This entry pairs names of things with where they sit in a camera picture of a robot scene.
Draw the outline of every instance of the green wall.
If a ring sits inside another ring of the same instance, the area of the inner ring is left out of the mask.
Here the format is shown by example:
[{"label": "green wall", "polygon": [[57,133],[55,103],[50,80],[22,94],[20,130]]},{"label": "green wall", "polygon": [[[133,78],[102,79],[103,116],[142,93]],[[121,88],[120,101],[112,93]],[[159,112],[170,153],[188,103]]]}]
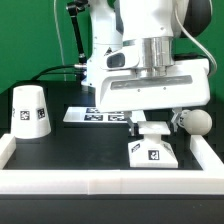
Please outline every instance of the green wall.
[{"label": "green wall", "polygon": [[[73,29],[65,9],[70,1],[57,0],[66,64],[77,62]],[[0,92],[18,80],[30,79],[45,68],[62,64],[53,6],[53,0],[0,1]],[[210,78],[211,93],[224,100],[224,1],[213,0],[213,6],[212,23],[198,39],[217,60],[218,72]],[[79,16],[79,22],[84,49],[90,56],[88,11]],[[177,53],[200,52],[189,40],[176,40],[174,45]]]}]

